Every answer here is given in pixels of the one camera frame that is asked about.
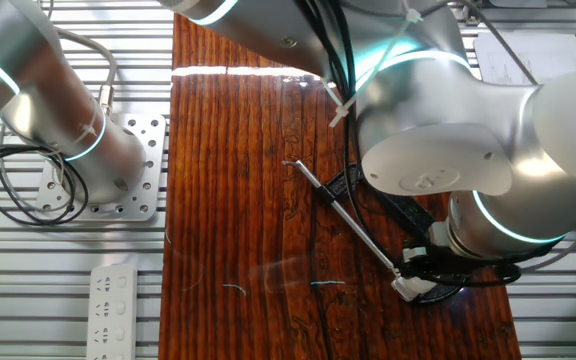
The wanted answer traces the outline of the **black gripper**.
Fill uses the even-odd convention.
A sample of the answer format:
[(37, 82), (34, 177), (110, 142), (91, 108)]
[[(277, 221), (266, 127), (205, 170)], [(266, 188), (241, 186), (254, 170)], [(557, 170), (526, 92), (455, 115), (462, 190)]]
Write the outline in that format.
[(454, 254), (448, 248), (437, 246), (404, 247), (402, 259), (407, 274), (426, 278), (442, 276), (449, 286), (469, 288), (473, 265), (469, 258)]

